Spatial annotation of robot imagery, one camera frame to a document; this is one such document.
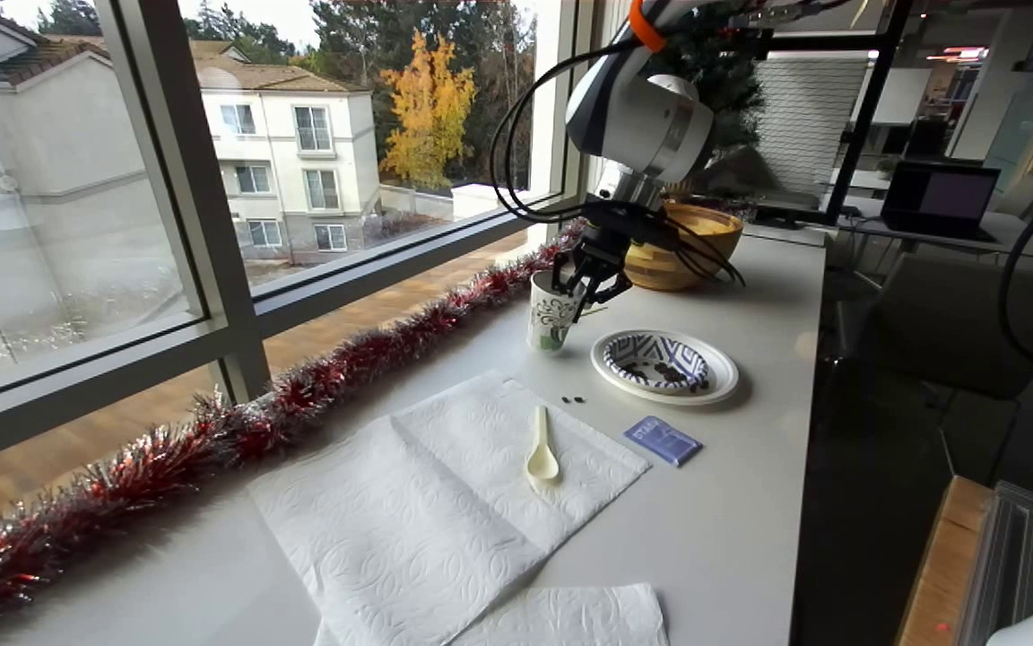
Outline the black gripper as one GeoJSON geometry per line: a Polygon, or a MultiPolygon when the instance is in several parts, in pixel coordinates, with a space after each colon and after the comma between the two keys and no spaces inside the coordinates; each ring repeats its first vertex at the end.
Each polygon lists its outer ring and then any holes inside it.
{"type": "Polygon", "coordinates": [[[644,205],[597,199],[583,205],[583,219],[587,224],[587,235],[563,257],[563,288],[586,304],[610,301],[630,288],[624,274],[628,247],[656,243],[667,225],[644,205]]]}

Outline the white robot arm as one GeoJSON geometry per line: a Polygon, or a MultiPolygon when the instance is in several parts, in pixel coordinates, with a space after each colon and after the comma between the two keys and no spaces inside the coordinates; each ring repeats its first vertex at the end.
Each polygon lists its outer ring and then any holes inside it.
{"type": "Polygon", "coordinates": [[[715,66],[757,63],[777,26],[843,0],[630,0],[612,40],[597,56],[567,102],[567,138],[605,161],[610,190],[593,190],[578,215],[587,235],[563,251],[552,288],[583,304],[630,288],[636,243],[667,251],[691,276],[731,274],[731,261],[676,224],[665,190],[700,173],[720,146],[720,87],[702,87],[715,66]]]}

